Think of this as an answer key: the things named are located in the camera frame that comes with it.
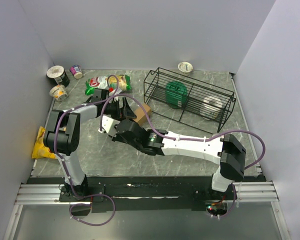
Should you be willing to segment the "brown cardboard express box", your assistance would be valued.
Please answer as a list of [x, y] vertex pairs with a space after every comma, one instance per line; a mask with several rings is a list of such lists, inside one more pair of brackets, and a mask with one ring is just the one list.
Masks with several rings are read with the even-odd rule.
[[[151, 107], [145, 103], [143, 103], [142, 106], [145, 109], [145, 112], [147, 113], [147, 115], [150, 117], [151, 113], [152, 113]], [[145, 112], [143, 111], [143, 109], [140, 106], [134, 111], [137, 118], [133, 119], [133, 121], [136, 122], [139, 126], [142, 126], [144, 123], [147, 122], [147, 117], [146, 117]]]

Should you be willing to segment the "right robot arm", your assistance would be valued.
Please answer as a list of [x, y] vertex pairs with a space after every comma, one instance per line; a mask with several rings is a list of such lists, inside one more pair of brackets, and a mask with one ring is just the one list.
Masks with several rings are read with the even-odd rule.
[[220, 199], [230, 184], [244, 179], [246, 149], [233, 134], [214, 139], [194, 138], [172, 131], [146, 130], [130, 119], [113, 120], [104, 127], [112, 141], [128, 144], [149, 156], [179, 155], [216, 164], [218, 168], [208, 187], [213, 199]]

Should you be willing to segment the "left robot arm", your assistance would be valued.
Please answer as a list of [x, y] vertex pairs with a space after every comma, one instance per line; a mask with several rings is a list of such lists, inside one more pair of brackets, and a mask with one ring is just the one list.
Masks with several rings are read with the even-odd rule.
[[62, 166], [65, 192], [77, 201], [84, 201], [89, 195], [87, 176], [80, 166], [77, 154], [81, 124], [103, 114], [99, 132], [114, 137], [115, 126], [120, 121], [137, 117], [125, 97], [122, 98], [122, 106], [118, 100], [112, 99], [105, 106], [105, 110], [102, 110], [109, 94], [106, 89], [96, 89], [86, 102], [77, 107], [52, 110], [47, 121], [43, 144], [56, 155]]

